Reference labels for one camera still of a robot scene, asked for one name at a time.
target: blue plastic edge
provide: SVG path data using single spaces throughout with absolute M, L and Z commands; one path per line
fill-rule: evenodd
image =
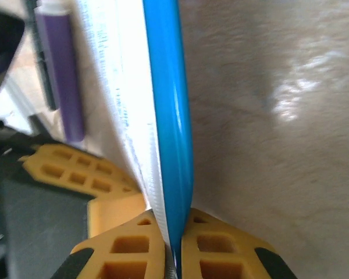
M 169 240 L 181 277 L 181 237 L 193 197 L 193 141 L 179 5 L 143 0 Z

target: gray textured surface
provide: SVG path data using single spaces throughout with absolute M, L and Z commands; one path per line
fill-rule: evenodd
M 31 185 L 23 174 L 3 185 L 9 278 L 49 279 L 87 239 L 87 200 Z
M 349 278 L 349 0 L 182 0 L 194 203 Z

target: purple marker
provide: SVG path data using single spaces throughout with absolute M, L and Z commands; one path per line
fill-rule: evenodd
M 85 131 L 70 10 L 60 0 L 40 0 L 37 5 L 36 21 L 66 140 L 69 143 L 80 142 Z

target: black rubber grip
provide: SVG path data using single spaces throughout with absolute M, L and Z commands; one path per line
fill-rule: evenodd
M 262 265 L 272 279 L 297 279 L 284 260 L 265 248 L 255 248 Z
M 74 254 L 71 254 L 63 262 L 51 279 L 76 279 L 84 266 L 89 261 L 94 250 L 92 248 L 82 249 Z

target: beige carpet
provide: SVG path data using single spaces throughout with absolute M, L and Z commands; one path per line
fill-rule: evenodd
M 349 0 L 181 0 L 181 12 L 195 206 L 271 242 L 298 278 L 349 278 Z M 89 63 L 88 147 L 119 161 Z M 26 43 L 13 74 L 44 110 Z

